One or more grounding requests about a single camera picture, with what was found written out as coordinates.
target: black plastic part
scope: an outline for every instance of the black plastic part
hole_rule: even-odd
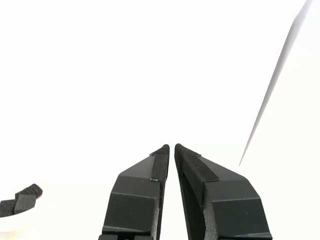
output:
[[[200,154],[175,146],[189,240],[272,240],[250,182]]]
[[[100,235],[98,240],[118,240],[118,235]]]
[[[14,214],[17,200],[3,200],[0,202],[0,218],[9,217]]]
[[[110,194],[101,238],[117,235],[117,240],[139,240],[137,236],[146,236],[145,240],[159,240],[169,155],[170,148],[164,145],[119,174]]]
[[[20,192],[15,194],[15,199],[18,199],[19,195],[34,195],[36,198],[39,198],[42,195],[43,191],[37,184],[32,184],[31,186],[26,187]]]
[[[135,236],[134,240],[154,240],[152,236]]]
[[[15,207],[14,207],[14,214],[20,214],[25,211],[28,211],[34,208],[36,205],[36,196],[35,195],[23,195],[20,194]]]

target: white background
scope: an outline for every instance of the white background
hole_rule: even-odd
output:
[[[176,143],[247,177],[275,240],[316,237],[317,1],[238,169],[302,4],[1,1],[0,199],[44,193],[0,239],[98,239],[118,174]],[[172,154],[161,239],[187,238]]]

